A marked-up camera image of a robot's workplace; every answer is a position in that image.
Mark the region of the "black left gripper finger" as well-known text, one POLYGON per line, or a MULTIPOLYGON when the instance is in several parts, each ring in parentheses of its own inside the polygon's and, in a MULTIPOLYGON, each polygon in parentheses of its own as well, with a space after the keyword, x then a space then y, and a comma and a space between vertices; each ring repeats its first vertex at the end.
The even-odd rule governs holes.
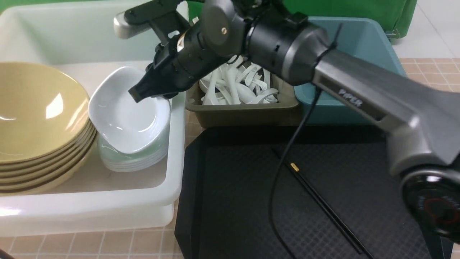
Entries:
POLYGON ((141 80, 128 90, 135 103, 139 103, 146 98, 157 97, 156 77, 144 75, 141 80))

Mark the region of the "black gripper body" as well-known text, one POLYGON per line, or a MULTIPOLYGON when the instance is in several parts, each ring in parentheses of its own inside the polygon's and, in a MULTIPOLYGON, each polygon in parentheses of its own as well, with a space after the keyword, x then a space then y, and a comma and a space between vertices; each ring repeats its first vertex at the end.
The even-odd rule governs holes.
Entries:
POLYGON ((212 50, 204 39, 202 27, 194 25, 155 55, 154 70, 146 73, 149 89, 145 96, 172 98, 186 92, 229 59, 212 50))

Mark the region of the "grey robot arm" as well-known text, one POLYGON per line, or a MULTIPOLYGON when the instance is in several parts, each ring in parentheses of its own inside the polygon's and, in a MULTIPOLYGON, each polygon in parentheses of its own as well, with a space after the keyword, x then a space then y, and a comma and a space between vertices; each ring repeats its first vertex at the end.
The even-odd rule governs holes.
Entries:
POLYGON ((401 195, 427 230, 459 243, 459 93, 426 87, 355 58, 329 42, 325 29, 281 0, 204 0, 190 24, 179 0, 152 0, 118 14, 124 38, 153 29, 155 57, 129 94, 171 99, 235 56, 287 83, 316 86, 313 103, 290 139, 275 173, 309 120, 322 91, 387 134, 389 172, 401 175, 401 195))

